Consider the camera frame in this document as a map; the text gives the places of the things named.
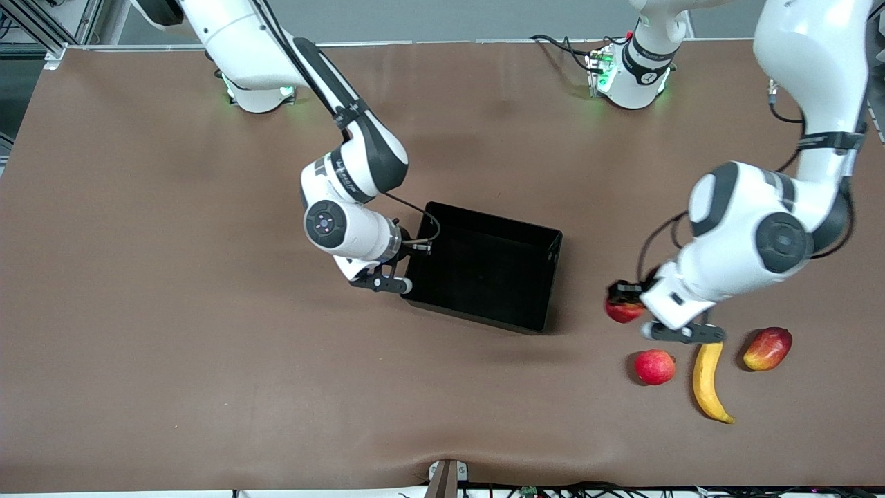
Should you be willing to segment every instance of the table surface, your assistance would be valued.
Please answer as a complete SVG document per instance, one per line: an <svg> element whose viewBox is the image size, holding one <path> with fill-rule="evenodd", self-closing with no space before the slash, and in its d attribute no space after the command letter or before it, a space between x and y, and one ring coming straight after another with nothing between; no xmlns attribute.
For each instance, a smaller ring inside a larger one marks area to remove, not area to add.
<svg viewBox="0 0 885 498"><path fill-rule="evenodd" d="M299 172L338 137L310 92L249 115L202 53L71 50L0 182L0 491L405 486L443 457L502 483L882 484L874 137L851 243L717 308L724 425L692 401L695 348L643 339L602 300L701 174L792 152L748 42L686 43L638 112L532 44L327 53L405 144L398 195L565 232L552 333L349 287L300 229ZM739 368L749 331L775 325L795 338L784 363ZM653 347L677 376L640 386L629 357Z"/></svg>

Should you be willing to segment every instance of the apple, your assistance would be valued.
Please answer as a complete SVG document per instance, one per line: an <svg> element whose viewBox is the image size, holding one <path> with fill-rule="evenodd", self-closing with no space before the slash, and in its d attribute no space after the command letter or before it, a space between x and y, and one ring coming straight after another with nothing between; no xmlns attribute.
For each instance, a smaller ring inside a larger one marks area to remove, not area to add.
<svg viewBox="0 0 885 498"><path fill-rule="evenodd" d="M643 351L633 361L636 375L648 385L661 385L676 373L674 358L662 349Z"/></svg>
<svg viewBox="0 0 885 498"><path fill-rule="evenodd" d="M611 302L605 300L605 314L617 323L633 322L645 312L645 306L632 302Z"/></svg>
<svg viewBox="0 0 885 498"><path fill-rule="evenodd" d="M793 336L787 329L768 327L756 334L743 354L743 363L757 372L771 370L781 364L793 346Z"/></svg>

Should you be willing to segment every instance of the yellow banana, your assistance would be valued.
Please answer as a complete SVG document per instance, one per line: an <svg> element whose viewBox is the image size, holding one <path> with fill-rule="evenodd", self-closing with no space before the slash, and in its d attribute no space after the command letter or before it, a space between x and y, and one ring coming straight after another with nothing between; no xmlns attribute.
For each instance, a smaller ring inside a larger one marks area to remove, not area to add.
<svg viewBox="0 0 885 498"><path fill-rule="evenodd" d="M709 418L733 424L735 418L726 413L716 395L716 364L722 354L722 343L703 344L697 350L695 372L691 377L697 404Z"/></svg>

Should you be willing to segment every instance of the black tray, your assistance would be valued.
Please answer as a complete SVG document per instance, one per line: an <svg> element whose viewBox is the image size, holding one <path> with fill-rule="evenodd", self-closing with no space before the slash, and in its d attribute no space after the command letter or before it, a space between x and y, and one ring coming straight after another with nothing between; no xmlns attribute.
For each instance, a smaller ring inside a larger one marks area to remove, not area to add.
<svg viewBox="0 0 885 498"><path fill-rule="evenodd" d="M437 202L425 209L442 232L430 254L410 258L405 276L413 288L403 299L511 331L544 332L562 232ZM416 238L435 232L425 215Z"/></svg>

